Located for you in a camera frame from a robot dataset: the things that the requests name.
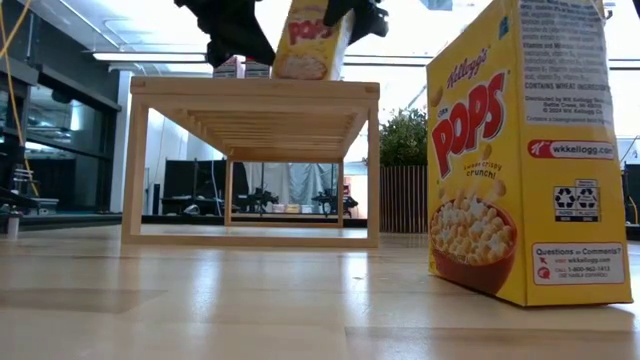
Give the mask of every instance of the table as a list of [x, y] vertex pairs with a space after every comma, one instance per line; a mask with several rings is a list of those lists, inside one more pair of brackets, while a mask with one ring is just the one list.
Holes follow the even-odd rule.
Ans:
[[[122, 242], [231, 246], [377, 247], [379, 238], [380, 136], [377, 83], [276, 79], [134, 77], [127, 153]], [[365, 237], [193, 236], [141, 232], [148, 112], [153, 108], [227, 156], [225, 226], [308, 227], [309, 224], [233, 223], [233, 162], [338, 163], [338, 189], [344, 181], [344, 156], [368, 120], [368, 229]], [[318, 227], [342, 227], [338, 222]]]

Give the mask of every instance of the pops logo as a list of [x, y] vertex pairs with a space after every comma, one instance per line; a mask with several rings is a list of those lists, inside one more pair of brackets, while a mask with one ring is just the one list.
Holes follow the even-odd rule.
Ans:
[[291, 21], [287, 25], [289, 42], [297, 44], [300, 40], [327, 39], [333, 35], [333, 29], [322, 24], [322, 20]]
[[449, 112], [449, 117], [440, 120], [431, 130], [440, 177], [451, 172], [449, 157], [459, 156], [478, 147], [478, 138], [491, 140], [496, 137], [505, 120], [502, 93], [506, 73], [500, 72], [488, 83], [479, 83], [468, 98], [458, 101]]

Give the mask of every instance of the cereal box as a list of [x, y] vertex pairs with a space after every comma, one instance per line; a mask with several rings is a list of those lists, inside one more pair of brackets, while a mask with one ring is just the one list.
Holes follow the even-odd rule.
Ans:
[[523, 306], [631, 302], [601, 7], [494, 0], [427, 78], [430, 272]]
[[293, 0], [282, 31], [274, 78], [338, 80], [353, 29], [350, 11], [334, 27], [322, 24], [328, 0]]

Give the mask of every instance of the red bowl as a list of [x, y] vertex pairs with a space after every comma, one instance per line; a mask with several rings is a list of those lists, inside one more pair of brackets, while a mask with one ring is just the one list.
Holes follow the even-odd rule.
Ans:
[[[434, 216], [445, 205], [446, 203], [440, 206], [434, 213]], [[500, 291], [502, 285], [504, 285], [511, 273], [513, 260], [515, 259], [518, 234], [515, 223], [507, 213], [495, 205], [486, 205], [489, 208], [494, 208], [497, 211], [497, 216], [502, 219], [502, 222], [504, 222], [505, 225], [511, 226], [512, 229], [511, 247], [507, 250], [507, 255], [502, 259], [486, 265], [469, 265], [458, 262], [452, 256], [436, 249], [433, 239], [431, 239], [430, 246], [432, 247], [436, 268], [440, 276], [461, 285], [495, 295]]]

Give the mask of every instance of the yellow cable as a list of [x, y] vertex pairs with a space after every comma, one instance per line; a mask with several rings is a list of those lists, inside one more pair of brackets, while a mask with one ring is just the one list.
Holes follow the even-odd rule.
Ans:
[[[9, 46], [13, 41], [13, 37], [17, 33], [18, 29], [20, 28], [20, 25], [22, 25], [22, 22], [24, 21], [24, 18], [27, 15], [30, 3], [31, 3], [31, 0], [27, 0], [27, 2], [25, 3], [22, 14], [20, 14], [20, 17], [16, 22], [16, 26], [11, 31], [11, 34], [9, 35], [9, 39], [7, 39], [7, 32], [6, 32], [6, 29], [4, 28], [4, 12], [2, 10], [2, 7], [0, 6], [0, 30], [2, 31], [2, 43], [4, 44], [2, 51], [0, 51], [0, 57], [5, 55], [7, 50], [9, 49]], [[16, 121], [16, 129], [18, 130], [18, 139], [20, 141], [20, 146], [25, 147], [25, 141], [24, 141], [24, 138], [22, 137], [22, 126], [20, 125], [20, 116], [18, 115], [18, 106], [16, 104], [16, 95], [15, 95], [15, 91], [13, 90], [13, 78], [11, 77], [11, 65], [10, 65], [8, 56], [5, 56], [4, 59], [5, 59], [5, 63], [7, 64], [7, 80], [9, 82], [9, 97], [11, 98], [11, 107], [13, 108], [13, 118]], [[24, 165], [27, 168], [27, 174], [29, 176], [29, 183], [31, 184], [31, 189], [33, 189], [33, 193], [36, 195], [36, 197], [40, 197], [40, 192], [38, 191], [38, 188], [36, 187], [36, 185], [33, 183], [33, 174], [31, 173], [31, 166], [29, 165], [29, 160], [27, 159], [26, 154], [24, 157]]]
[[633, 198], [631, 196], [629, 196], [629, 200], [631, 200], [631, 205], [633, 206], [633, 212], [635, 213], [636, 225], [638, 225], [638, 207], [636, 206], [636, 203], [635, 201], [633, 201]]
[[7, 51], [9, 51], [9, 45], [11, 45], [11, 43], [13, 42], [13, 38], [18, 33], [18, 29], [20, 29], [20, 25], [22, 25], [24, 18], [27, 16], [27, 13], [29, 12], [29, 5], [31, 5], [31, 0], [27, 0], [24, 3], [24, 9], [22, 9], [22, 13], [18, 17], [16, 26], [13, 27], [13, 30], [11, 30], [11, 33], [9, 34], [9, 38], [7, 39], [7, 41], [4, 42], [4, 47], [2, 48], [2, 50], [0, 50], [0, 57], [3, 57], [7, 53]]

